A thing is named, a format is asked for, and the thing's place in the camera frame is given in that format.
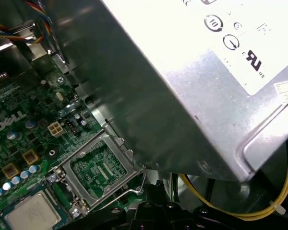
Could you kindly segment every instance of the colored wires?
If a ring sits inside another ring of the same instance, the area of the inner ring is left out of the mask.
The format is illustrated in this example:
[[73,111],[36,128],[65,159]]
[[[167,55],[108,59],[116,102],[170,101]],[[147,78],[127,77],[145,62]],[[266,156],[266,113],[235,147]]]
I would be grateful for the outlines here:
[[[28,4],[32,9],[37,11],[37,13],[41,16],[41,19],[45,26],[46,36],[50,36],[50,33],[51,33],[50,25],[49,25],[47,16],[45,12],[43,11],[43,9],[40,6],[33,3],[31,0],[26,0],[25,3]],[[37,39],[25,39],[23,37],[14,35],[7,27],[5,27],[2,24],[0,24],[0,31],[2,31],[0,32],[0,38],[8,38],[12,42],[25,42],[29,44],[37,44],[37,43],[41,43],[45,38],[45,36],[42,35]]]
[[273,202],[272,205],[270,205],[269,207],[265,208],[262,211],[253,212],[253,213],[231,213],[231,212],[227,212],[227,211],[224,211],[222,209],[219,209],[219,208],[213,206],[210,202],[208,202],[195,189],[195,187],[190,182],[190,180],[189,180],[187,175],[180,174],[180,177],[181,177],[182,181],[186,184],[186,186],[191,190],[191,192],[194,193],[204,204],[206,204],[209,207],[215,208],[215,209],[217,209],[217,210],[219,210],[221,212],[224,212],[224,213],[227,213],[229,215],[232,215],[232,216],[235,216],[237,218],[240,218],[240,219],[242,219],[244,221],[259,220],[259,219],[263,219],[263,218],[269,216],[270,214],[272,214],[277,209],[277,207],[279,207],[283,203],[283,201],[285,200],[285,198],[288,195],[288,168],[287,168],[287,175],[286,175],[286,179],[285,179],[285,183],[284,183],[283,189],[282,189],[281,193],[279,194],[279,196],[277,197],[277,199]]
[[41,19],[43,20],[44,26],[45,26],[46,35],[50,36],[51,28],[50,28],[50,24],[49,24],[48,18],[46,16],[46,13],[44,12],[44,10],[40,6],[38,6],[34,2],[32,2],[31,0],[26,0],[25,3],[27,3],[33,10],[35,10],[40,15]]

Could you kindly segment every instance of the screw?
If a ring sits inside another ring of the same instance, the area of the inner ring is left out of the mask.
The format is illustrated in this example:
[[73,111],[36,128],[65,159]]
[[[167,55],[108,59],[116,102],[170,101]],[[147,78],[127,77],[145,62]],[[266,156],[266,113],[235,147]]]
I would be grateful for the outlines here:
[[111,211],[111,213],[113,213],[113,214],[116,214],[116,213],[119,213],[119,212],[120,212],[120,210],[117,209],[117,208],[114,208],[114,209],[112,209],[112,211]]
[[60,85],[62,85],[62,84],[65,83],[65,79],[64,79],[63,77],[58,77],[58,78],[57,78],[57,83],[60,84]]
[[146,203],[143,205],[143,207],[151,207],[151,205],[149,203]]
[[201,208],[201,209],[200,209],[200,212],[201,212],[202,214],[207,214],[207,213],[208,213],[208,210],[207,210],[206,208]]
[[172,207],[175,207],[175,204],[169,203],[167,206],[168,206],[169,208],[172,208]]
[[206,173],[211,173],[211,168],[205,161],[198,161],[198,163]]
[[54,183],[56,180],[57,180],[57,176],[55,174],[51,174],[47,180],[50,182],[50,183]]
[[81,212],[80,212],[79,209],[75,208],[75,209],[72,211],[72,216],[73,216],[74,218],[76,218],[76,217],[78,217],[78,216],[80,216],[80,215],[81,215]]

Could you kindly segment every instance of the green circuit board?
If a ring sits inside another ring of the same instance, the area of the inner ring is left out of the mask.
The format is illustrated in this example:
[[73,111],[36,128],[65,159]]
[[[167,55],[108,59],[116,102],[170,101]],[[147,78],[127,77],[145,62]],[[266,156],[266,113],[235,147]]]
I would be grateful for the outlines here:
[[72,169],[94,198],[100,198],[107,186],[127,173],[104,141],[94,145],[83,158],[72,162]]
[[[58,77],[63,77],[63,84],[57,82]],[[4,183],[11,182],[9,174],[3,170],[7,165],[12,164],[15,171],[13,176],[19,176],[20,172],[28,170],[30,164],[24,158],[24,153],[29,150],[36,153],[38,160],[34,165],[40,169],[0,195],[0,230],[11,229],[4,221],[2,213],[6,213],[11,207],[17,207],[20,200],[31,197],[32,190],[35,191],[36,187],[47,181],[46,176],[51,168],[101,130],[99,123],[79,100],[73,87],[56,66],[41,77],[39,82],[41,80],[45,80],[48,86],[39,84],[28,90],[11,81],[0,88],[0,188]],[[77,106],[74,111],[69,112],[67,108],[71,104]],[[87,122],[85,127],[79,124],[75,114],[79,114]],[[48,126],[57,121],[65,131],[60,137],[52,136],[48,130]],[[94,148],[94,154],[74,161],[73,169],[85,188],[98,197],[107,185],[126,173],[103,143]],[[52,199],[55,199],[53,203],[58,205],[57,209],[67,211],[71,207],[68,194],[56,183],[46,191],[49,189],[55,195]],[[138,199],[139,197],[131,196],[127,202],[122,203],[119,200],[115,205],[126,208],[130,202]],[[53,229],[58,229],[70,220],[71,218],[62,217],[60,225]]]

